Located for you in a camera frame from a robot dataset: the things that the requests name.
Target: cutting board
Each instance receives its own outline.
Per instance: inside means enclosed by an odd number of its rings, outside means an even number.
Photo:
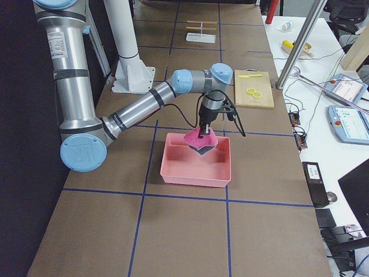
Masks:
[[[239,75],[262,74],[262,77],[241,78]],[[260,91],[262,96],[255,98],[246,90],[254,88]],[[235,70],[235,99],[236,106],[274,108],[272,88],[270,86],[268,72]]]

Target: black wall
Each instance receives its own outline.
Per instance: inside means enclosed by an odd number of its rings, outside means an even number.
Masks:
[[[112,65],[103,0],[90,7]],[[0,276],[26,276],[69,171],[59,157],[62,113],[48,41],[32,0],[2,0],[0,27]],[[96,104],[105,79],[88,37],[85,48]]]

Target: robotic arm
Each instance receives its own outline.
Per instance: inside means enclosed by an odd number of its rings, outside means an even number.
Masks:
[[[176,70],[171,78],[136,101],[101,120],[95,115],[82,30],[86,27],[86,0],[33,0],[38,22],[47,31],[54,80],[57,82],[64,121],[61,158],[72,170],[86,172],[105,160],[107,147],[139,121],[187,93],[202,93],[199,137],[224,112],[225,95],[233,70],[223,63],[210,70]]]

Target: pink cloth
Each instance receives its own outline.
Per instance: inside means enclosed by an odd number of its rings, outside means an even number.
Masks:
[[[200,150],[203,147],[211,146],[215,147],[218,144],[218,139],[214,134],[212,128],[209,128],[210,134],[205,134],[203,138],[198,138],[198,134],[200,131],[200,127],[193,129],[190,133],[184,136],[184,141],[197,150]]]

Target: printed label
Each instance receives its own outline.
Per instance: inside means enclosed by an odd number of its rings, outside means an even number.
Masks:
[[[51,59],[67,58],[67,48],[65,45],[64,32],[53,32],[47,34],[48,45],[50,47]]]
[[[318,167],[316,165],[308,164],[307,165],[307,171],[309,172],[310,179],[316,179],[316,180],[320,179],[319,172],[318,172]]]

